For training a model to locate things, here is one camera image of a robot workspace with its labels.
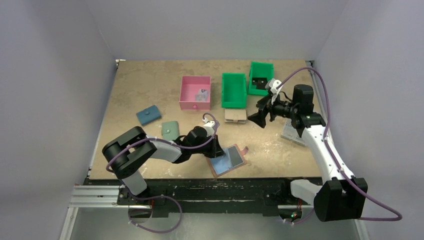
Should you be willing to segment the beige card holder with strap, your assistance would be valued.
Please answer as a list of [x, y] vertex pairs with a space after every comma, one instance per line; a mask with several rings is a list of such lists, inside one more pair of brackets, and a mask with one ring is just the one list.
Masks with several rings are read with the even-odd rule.
[[226, 108], [224, 120], [226, 123], [245, 124], [247, 122], [247, 111], [245, 108]]

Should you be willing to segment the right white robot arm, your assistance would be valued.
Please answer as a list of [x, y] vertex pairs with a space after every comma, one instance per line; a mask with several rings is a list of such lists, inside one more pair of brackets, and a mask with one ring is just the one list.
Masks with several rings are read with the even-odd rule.
[[310, 149], [319, 168], [322, 185], [306, 179], [290, 182], [290, 194], [314, 207], [317, 218], [322, 222], [359, 219], [362, 215], [368, 184], [364, 178], [357, 178], [344, 169], [342, 160], [327, 141], [326, 122], [314, 112], [314, 90], [306, 84], [297, 84], [291, 101], [280, 99], [277, 87], [267, 86], [268, 95], [260, 99], [258, 112], [248, 120], [259, 127], [266, 126], [266, 116], [273, 121], [276, 117], [291, 120], [292, 127]]

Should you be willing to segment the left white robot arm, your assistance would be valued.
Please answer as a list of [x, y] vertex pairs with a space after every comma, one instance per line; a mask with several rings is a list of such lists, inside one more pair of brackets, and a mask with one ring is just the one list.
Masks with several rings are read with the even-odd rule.
[[175, 140], [150, 136], [140, 126], [135, 126], [107, 143], [101, 152], [107, 160], [106, 170], [115, 174], [135, 196], [148, 189], [139, 169], [149, 159], [180, 164], [196, 154], [209, 159], [225, 155], [216, 128], [210, 126], [196, 126]]

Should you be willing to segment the brown card holder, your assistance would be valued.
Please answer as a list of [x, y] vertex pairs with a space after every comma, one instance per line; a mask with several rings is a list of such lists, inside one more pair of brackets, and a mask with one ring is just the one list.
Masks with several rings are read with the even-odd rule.
[[[228, 152], [228, 148], [230, 148], [231, 146], [237, 146], [238, 147], [238, 151], [240, 152], [240, 154], [242, 155], [242, 158], [244, 160], [244, 163], [237, 166], [237, 167], [231, 167], [230, 164], [230, 158], [229, 158], [229, 152]], [[227, 174], [241, 166], [244, 166], [247, 164], [247, 161], [245, 159], [245, 155], [249, 152], [249, 148], [247, 146], [245, 146], [243, 149], [240, 149], [239, 146], [237, 144], [231, 145], [229, 147], [224, 148], [224, 155], [219, 156], [219, 157], [215, 157], [215, 158], [207, 158], [207, 163], [211, 169], [212, 175], [215, 178], [218, 178], [224, 174]]]

